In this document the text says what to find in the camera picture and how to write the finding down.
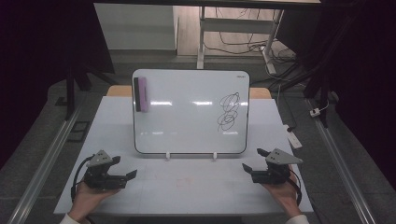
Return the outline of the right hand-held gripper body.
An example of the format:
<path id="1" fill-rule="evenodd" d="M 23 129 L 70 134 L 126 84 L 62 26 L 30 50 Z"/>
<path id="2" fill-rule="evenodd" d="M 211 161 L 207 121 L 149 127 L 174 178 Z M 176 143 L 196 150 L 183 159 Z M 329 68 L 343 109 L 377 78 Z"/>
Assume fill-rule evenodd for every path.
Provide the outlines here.
<path id="1" fill-rule="evenodd" d="M 283 184 L 290 177 L 290 165 L 300 164 L 302 159 L 297 158 L 281 149 L 275 148 L 267 157 L 264 157 L 267 169 L 264 171 L 252 171 L 251 177 L 254 183 L 260 184 Z"/>

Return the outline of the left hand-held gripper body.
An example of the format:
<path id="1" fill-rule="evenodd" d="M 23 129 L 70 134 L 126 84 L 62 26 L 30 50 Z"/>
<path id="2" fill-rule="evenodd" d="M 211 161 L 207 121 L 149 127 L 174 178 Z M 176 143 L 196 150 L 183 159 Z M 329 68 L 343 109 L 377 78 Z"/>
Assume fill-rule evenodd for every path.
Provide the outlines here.
<path id="1" fill-rule="evenodd" d="M 126 175 L 110 175 L 108 170 L 112 158 L 104 150 L 99 150 L 87 164 L 84 182 L 91 189 L 111 190 L 124 189 L 127 183 Z"/>

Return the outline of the purple and black whiteboard eraser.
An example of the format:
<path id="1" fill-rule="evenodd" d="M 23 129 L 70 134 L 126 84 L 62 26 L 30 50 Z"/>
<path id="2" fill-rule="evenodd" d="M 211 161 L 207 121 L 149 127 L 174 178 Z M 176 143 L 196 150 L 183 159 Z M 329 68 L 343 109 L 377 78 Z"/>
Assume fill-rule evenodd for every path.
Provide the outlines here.
<path id="1" fill-rule="evenodd" d="M 147 112 L 149 110 L 146 88 L 147 79 L 145 77 L 134 78 L 134 100 L 137 112 Z"/>

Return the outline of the white whiteboard with black rim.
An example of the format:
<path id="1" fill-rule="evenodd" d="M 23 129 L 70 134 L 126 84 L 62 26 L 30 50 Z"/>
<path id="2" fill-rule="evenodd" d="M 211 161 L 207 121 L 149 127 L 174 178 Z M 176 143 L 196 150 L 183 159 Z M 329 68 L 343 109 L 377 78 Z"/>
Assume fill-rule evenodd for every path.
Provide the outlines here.
<path id="1" fill-rule="evenodd" d="M 134 78 L 147 79 L 137 112 Z M 132 74 L 134 147 L 142 154 L 240 154 L 247 148 L 245 71 L 138 69 Z"/>

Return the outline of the person's right hand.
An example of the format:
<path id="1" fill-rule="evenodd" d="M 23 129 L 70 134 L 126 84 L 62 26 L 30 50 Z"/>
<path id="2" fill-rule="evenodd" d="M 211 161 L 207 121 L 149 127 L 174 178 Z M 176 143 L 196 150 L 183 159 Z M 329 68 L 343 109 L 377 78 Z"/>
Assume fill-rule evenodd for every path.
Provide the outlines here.
<path id="1" fill-rule="evenodd" d="M 271 194 L 288 218 L 297 217 L 302 213 L 297 204 L 297 191 L 291 183 L 262 186 Z"/>

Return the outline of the person's left hand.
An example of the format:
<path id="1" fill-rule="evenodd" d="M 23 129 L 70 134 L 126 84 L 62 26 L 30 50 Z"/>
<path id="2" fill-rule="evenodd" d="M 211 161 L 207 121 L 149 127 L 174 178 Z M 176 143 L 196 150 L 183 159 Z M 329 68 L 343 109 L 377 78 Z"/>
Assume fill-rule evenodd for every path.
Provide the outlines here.
<path id="1" fill-rule="evenodd" d="M 75 221 L 81 221 L 84 218 L 88 219 L 89 214 L 93 212 L 103 200 L 118 192 L 118 189 L 90 189 L 85 183 L 80 183 L 71 210 L 67 215 Z"/>

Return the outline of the white power strip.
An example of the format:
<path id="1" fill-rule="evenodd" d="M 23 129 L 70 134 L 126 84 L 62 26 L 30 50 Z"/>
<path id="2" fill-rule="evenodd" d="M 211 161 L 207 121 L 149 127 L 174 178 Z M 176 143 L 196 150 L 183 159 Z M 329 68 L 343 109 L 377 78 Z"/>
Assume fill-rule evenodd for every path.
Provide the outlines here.
<path id="1" fill-rule="evenodd" d="M 283 127 L 286 131 L 286 136 L 290 142 L 291 147 L 293 149 L 301 148 L 303 145 L 301 144 L 301 142 L 299 141 L 297 136 L 292 131 L 292 128 L 287 124 L 284 124 Z"/>

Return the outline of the black floor plate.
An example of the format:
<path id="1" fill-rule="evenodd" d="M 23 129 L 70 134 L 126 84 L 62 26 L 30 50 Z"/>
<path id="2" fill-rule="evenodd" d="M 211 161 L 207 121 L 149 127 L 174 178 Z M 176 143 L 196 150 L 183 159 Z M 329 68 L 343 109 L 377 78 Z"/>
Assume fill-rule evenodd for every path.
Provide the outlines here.
<path id="1" fill-rule="evenodd" d="M 90 129 L 89 121 L 76 121 L 70 131 L 67 141 L 71 143 L 82 143 Z"/>

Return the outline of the white table cover sheet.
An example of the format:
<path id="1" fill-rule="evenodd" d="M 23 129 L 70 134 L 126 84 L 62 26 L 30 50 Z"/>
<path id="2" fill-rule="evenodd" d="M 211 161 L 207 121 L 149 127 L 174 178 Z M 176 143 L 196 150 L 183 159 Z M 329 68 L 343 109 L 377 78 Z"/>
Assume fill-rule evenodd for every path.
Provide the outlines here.
<path id="1" fill-rule="evenodd" d="M 244 170 L 245 163 L 255 170 L 266 168 L 258 148 L 271 151 L 291 148 L 273 100 L 250 101 L 247 149 L 230 158 L 218 156 L 181 159 L 176 156 L 148 158 L 134 150 L 132 99 L 102 99 L 91 129 L 77 158 L 103 149 L 119 156 L 120 163 L 109 172 L 124 175 L 137 171 L 125 189 L 105 199 L 97 214 L 114 216 L 249 216 L 279 213 L 279 205 Z"/>

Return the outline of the wooden table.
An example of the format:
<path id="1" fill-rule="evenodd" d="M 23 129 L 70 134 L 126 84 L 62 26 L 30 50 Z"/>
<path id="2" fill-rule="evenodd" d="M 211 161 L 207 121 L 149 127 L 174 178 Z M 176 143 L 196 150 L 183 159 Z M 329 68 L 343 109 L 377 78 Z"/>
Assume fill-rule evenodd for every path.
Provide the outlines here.
<path id="1" fill-rule="evenodd" d="M 129 85 L 113 85 L 107 91 L 107 96 L 132 97 L 133 89 Z M 271 93 L 266 88 L 250 88 L 249 95 L 251 99 L 271 99 Z"/>

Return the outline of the black metal stand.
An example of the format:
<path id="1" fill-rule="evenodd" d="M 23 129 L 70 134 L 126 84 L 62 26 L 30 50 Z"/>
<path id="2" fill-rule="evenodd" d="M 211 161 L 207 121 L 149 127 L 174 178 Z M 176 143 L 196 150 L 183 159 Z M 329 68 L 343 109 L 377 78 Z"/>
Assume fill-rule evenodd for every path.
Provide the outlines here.
<path id="1" fill-rule="evenodd" d="M 317 93 L 319 92 L 319 103 L 317 107 L 320 109 L 320 115 L 318 116 L 322 121 L 323 125 L 327 128 L 327 109 L 330 105 L 329 102 L 329 84 L 328 78 L 322 74 L 322 66 L 321 64 L 314 66 L 310 70 L 300 70 L 299 73 L 292 78 L 286 78 L 286 75 L 289 75 L 292 71 L 297 68 L 297 63 L 293 63 L 286 71 L 280 74 L 276 74 L 275 71 L 267 69 L 267 74 L 270 78 L 275 79 L 276 81 L 283 81 L 278 89 L 280 91 L 288 90 L 291 87 L 294 87 L 298 84 L 302 84 L 304 81 L 308 81 L 303 90 L 304 98 L 313 99 Z"/>
<path id="2" fill-rule="evenodd" d="M 86 63 L 75 63 L 72 64 L 69 72 L 66 75 L 66 116 L 65 120 L 70 120 L 73 113 L 75 112 L 75 84 L 81 91 L 89 91 L 92 87 L 92 83 L 88 77 L 88 74 L 93 74 L 95 77 L 100 78 L 109 85 L 117 85 L 117 82 L 107 76 L 105 73 L 100 72 L 93 66 Z"/>

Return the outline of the black curtain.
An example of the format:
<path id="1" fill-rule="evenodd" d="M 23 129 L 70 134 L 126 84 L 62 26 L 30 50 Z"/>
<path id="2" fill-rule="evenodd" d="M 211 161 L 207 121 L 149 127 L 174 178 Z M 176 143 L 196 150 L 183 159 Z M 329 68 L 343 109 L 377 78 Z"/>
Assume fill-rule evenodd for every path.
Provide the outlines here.
<path id="1" fill-rule="evenodd" d="M 112 73 L 94 0 L 0 0 L 0 168 L 47 102 L 51 85 L 73 75 Z"/>
<path id="2" fill-rule="evenodd" d="M 324 71 L 339 97 L 341 120 L 396 189 L 396 0 L 361 1 Z M 312 69 L 346 15 L 345 9 L 289 9 L 277 38 Z"/>

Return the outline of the aluminium floor rail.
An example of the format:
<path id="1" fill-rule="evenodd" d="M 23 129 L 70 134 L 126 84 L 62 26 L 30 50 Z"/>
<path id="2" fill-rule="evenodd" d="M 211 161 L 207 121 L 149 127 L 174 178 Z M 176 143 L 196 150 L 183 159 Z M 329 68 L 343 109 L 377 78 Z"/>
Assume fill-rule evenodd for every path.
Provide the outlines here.
<path id="1" fill-rule="evenodd" d="M 352 201 L 355 210 L 361 220 L 362 224 L 377 224 L 375 216 L 369 207 L 369 204 L 365 200 L 361 189 L 355 181 L 352 173 L 347 167 L 339 147 L 336 145 L 332 134 L 328 128 L 326 128 L 319 117 L 312 117 L 315 122 L 318 132 L 328 149 L 330 157 L 332 158 L 333 164 L 340 175 L 340 178 L 346 188 L 346 192 L 349 195 L 350 201 Z"/>
<path id="2" fill-rule="evenodd" d="M 56 162 L 64 143 L 67 139 L 67 135 L 70 134 L 78 115 L 82 108 L 82 102 L 78 103 L 75 110 L 71 113 L 68 119 L 64 120 L 59 131 L 56 133 L 53 141 L 51 142 L 49 149 L 47 150 L 42 162 L 40 162 L 36 169 L 29 185 L 25 192 L 22 194 L 17 206 L 12 212 L 10 219 L 7 224 L 24 224 L 28 218 L 36 199 L 40 191 L 42 190 L 50 171 Z"/>

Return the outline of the white desk frame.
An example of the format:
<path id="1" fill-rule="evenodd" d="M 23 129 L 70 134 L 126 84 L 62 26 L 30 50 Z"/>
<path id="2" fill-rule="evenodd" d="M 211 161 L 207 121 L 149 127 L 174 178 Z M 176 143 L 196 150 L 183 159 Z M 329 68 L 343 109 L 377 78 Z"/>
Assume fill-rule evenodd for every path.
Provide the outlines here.
<path id="1" fill-rule="evenodd" d="M 199 7 L 199 47 L 197 53 L 197 68 L 204 68 L 205 60 L 205 32 L 224 32 L 224 33 L 246 33 L 246 34 L 262 34 L 268 35 L 268 40 L 264 47 L 260 48 L 265 66 L 269 75 L 275 75 L 276 69 L 270 57 L 270 50 L 276 38 L 276 32 L 283 10 L 275 9 L 274 18 L 271 21 L 260 20 L 240 20 L 240 19 L 218 19 L 207 18 L 205 16 L 205 7 Z"/>

